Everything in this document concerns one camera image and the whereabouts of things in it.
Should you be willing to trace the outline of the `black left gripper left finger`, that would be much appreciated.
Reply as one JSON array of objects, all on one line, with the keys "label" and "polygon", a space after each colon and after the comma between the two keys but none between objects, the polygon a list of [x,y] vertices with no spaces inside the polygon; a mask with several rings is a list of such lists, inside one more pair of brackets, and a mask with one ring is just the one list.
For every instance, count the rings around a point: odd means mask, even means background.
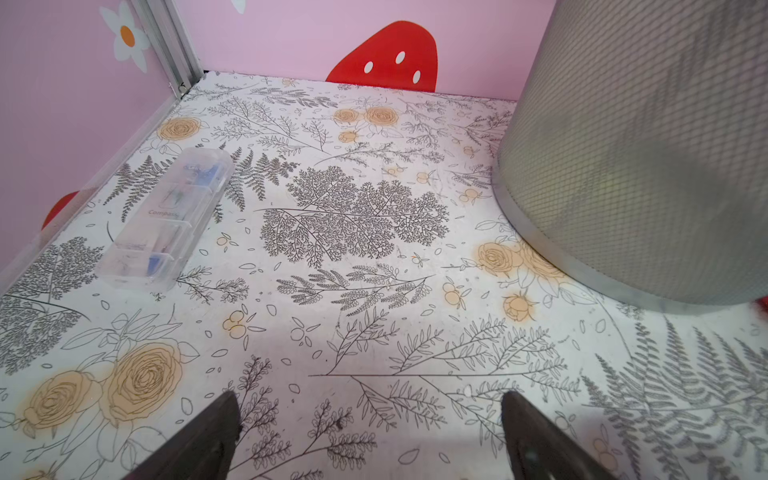
[{"label": "black left gripper left finger", "polygon": [[125,479],[225,479],[240,432],[237,397],[226,391]]}]

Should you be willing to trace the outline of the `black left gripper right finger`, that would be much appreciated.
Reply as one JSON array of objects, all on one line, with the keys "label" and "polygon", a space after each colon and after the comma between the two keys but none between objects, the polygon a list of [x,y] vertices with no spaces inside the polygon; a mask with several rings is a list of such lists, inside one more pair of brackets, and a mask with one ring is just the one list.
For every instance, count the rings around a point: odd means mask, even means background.
[{"label": "black left gripper right finger", "polygon": [[501,421],[515,479],[614,479],[522,394],[503,395]]}]

